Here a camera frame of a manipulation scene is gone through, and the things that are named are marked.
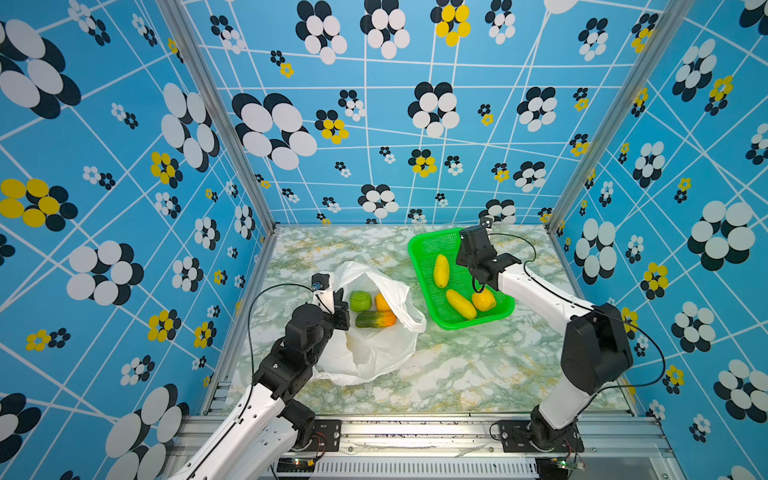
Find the orange yellow toy fruit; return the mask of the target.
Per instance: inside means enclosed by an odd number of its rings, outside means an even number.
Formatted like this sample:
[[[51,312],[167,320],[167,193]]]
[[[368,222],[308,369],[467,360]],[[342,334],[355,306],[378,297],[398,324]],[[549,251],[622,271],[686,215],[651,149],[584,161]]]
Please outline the orange yellow toy fruit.
[[[384,296],[381,293],[379,293],[379,294],[377,294],[375,296],[375,304],[376,304],[376,309],[378,311],[384,311],[384,312],[391,312],[392,311],[392,309],[389,306],[388,302],[386,301],[386,299],[384,298]]]

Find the left aluminium frame post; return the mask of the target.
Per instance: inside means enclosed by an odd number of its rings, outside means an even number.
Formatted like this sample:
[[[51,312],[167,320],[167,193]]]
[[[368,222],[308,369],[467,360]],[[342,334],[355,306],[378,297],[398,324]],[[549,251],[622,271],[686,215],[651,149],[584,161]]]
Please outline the left aluminium frame post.
[[[180,46],[182,53],[185,54],[187,69],[211,115],[218,135],[229,153],[235,171],[253,203],[255,212],[266,231],[266,237],[269,238],[274,234],[275,220],[259,190],[255,181],[255,174],[227,115],[224,102],[205,62],[203,50],[195,41],[192,24],[186,18],[184,8],[179,1],[159,0],[157,4],[174,40]]]

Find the front aluminium rail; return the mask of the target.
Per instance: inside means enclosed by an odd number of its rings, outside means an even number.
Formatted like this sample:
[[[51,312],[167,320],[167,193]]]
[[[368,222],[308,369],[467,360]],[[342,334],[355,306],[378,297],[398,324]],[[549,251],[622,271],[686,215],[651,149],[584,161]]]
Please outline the front aluminium rail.
[[[520,415],[340,416],[338,452],[283,454],[258,479],[681,479],[660,425],[651,418],[587,414],[576,425],[583,453],[505,453],[489,427]],[[222,424],[194,417],[168,450],[171,476]]]

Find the aluminium frame post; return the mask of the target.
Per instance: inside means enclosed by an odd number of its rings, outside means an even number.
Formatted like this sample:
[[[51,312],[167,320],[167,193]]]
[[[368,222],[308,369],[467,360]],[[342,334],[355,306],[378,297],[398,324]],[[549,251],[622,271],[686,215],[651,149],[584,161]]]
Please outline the aluminium frame post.
[[[553,209],[552,217],[546,226],[546,231],[550,237],[556,235],[557,228],[576,203],[579,191],[587,176],[598,164],[605,149],[623,123],[633,100],[654,72],[694,3],[694,0],[669,1],[667,3],[661,14],[656,33],[633,65],[596,131],[596,137],[591,141],[586,156],[576,167]]]
[[[179,1],[159,0],[157,4],[174,40],[180,46],[182,53],[185,54],[187,69],[211,115],[218,135],[229,153],[235,171],[253,203],[255,212],[266,231],[266,237],[269,238],[274,234],[275,220],[259,190],[255,181],[255,174],[227,115],[224,102],[205,62],[203,50],[195,41],[192,24],[186,18],[184,8]]]

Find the white plastic bag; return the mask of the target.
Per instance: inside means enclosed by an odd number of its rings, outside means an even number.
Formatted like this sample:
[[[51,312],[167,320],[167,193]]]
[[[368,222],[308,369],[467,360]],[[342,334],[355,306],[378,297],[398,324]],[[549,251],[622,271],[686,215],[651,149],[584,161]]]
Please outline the white plastic bag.
[[[359,385],[398,370],[416,350],[418,336],[426,330],[424,313],[413,302],[410,288],[377,269],[348,261],[331,274],[331,286],[351,301],[355,291],[382,294],[395,317],[392,326],[358,327],[357,312],[350,313],[350,328],[336,330],[320,360],[314,377],[339,386]]]

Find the green plastic basket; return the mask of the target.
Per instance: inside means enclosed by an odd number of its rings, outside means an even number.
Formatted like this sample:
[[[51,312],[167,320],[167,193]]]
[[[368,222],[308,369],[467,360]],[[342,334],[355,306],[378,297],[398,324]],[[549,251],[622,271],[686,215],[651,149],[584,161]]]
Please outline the green plastic basket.
[[[490,323],[510,317],[515,310],[515,299],[487,288],[496,300],[496,306],[488,311],[479,311],[474,319],[466,319],[448,302],[446,291],[456,291],[467,301],[471,301],[474,290],[470,272],[458,266],[456,258],[460,247],[460,228],[421,233],[408,242],[408,254],[411,258],[416,277],[421,286],[431,319],[443,330],[459,330],[475,325]],[[450,274],[447,286],[443,289],[434,283],[433,270],[439,254],[443,254],[449,263]]]

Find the orange toy mango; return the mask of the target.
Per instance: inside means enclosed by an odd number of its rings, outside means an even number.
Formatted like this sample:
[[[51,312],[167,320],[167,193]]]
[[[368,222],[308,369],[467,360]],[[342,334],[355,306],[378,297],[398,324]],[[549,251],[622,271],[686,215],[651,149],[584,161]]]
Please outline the orange toy mango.
[[[397,317],[391,311],[365,311],[360,312],[355,319],[355,326],[359,329],[382,329],[393,326]]]

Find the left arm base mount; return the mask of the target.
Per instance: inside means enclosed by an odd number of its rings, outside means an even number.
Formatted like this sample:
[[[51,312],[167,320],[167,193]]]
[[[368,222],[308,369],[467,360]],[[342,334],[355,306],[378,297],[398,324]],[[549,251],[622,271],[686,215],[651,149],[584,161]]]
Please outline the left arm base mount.
[[[292,451],[338,452],[342,433],[339,419],[319,418],[298,430]]]

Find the right aluminium frame post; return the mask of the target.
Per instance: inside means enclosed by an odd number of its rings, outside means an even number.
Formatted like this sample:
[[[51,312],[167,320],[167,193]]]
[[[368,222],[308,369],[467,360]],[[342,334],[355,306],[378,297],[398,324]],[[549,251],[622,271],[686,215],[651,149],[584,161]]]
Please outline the right aluminium frame post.
[[[576,167],[553,209],[552,217],[546,226],[546,231],[550,237],[556,235],[557,228],[576,203],[579,191],[587,176],[598,164],[605,149],[623,123],[633,100],[654,72],[694,3],[694,0],[669,1],[667,3],[661,14],[656,33],[633,65],[596,131],[596,137],[591,141],[586,156]]]

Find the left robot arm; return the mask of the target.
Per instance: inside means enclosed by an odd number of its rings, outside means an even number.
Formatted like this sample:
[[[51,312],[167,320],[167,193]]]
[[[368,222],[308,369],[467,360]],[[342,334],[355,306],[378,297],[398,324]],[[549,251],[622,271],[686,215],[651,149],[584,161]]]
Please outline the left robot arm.
[[[333,333],[350,327],[342,289],[297,307],[251,386],[173,479],[258,479],[295,445],[310,441],[314,412],[295,400]]]

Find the long yellow toy mango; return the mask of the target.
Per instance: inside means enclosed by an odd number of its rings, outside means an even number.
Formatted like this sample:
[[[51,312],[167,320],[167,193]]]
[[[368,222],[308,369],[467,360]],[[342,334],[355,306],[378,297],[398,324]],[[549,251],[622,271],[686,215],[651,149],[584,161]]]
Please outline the long yellow toy mango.
[[[438,254],[433,267],[433,281],[437,288],[444,289],[450,281],[450,262],[443,254]]]

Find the green toy fruit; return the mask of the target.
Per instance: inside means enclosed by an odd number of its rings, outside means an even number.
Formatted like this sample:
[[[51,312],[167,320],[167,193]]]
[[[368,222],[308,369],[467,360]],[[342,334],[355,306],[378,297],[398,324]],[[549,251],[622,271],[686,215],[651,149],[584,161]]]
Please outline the green toy fruit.
[[[369,292],[353,291],[349,298],[350,310],[356,313],[369,311],[372,308],[373,298]]]

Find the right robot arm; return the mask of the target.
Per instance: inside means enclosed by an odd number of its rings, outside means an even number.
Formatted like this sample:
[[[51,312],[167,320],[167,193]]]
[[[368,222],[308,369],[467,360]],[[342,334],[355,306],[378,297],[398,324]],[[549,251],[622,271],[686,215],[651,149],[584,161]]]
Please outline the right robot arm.
[[[475,285],[487,286],[524,303],[563,335],[562,378],[536,406],[529,441],[540,451],[559,445],[596,395],[614,385],[633,365],[624,321],[610,304],[595,305],[557,288],[512,254],[500,254],[482,226],[459,231],[456,263]]]

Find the wrinkled yellow toy fruit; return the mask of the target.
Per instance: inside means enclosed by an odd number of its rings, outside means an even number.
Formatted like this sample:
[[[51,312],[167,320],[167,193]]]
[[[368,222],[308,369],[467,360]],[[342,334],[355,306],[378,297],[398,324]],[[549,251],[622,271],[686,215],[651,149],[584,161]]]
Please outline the wrinkled yellow toy fruit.
[[[488,312],[497,306],[497,300],[490,288],[485,288],[482,292],[475,292],[471,297],[474,308],[479,312]]]

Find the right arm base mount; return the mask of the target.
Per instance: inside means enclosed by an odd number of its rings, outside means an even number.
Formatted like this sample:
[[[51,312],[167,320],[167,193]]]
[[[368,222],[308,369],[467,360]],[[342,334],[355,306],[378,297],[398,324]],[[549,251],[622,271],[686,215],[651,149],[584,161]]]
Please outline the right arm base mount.
[[[501,420],[489,427],[491,438],[505,453],[583,453],[585,448],[575,422],[553,430],[543,420]]]

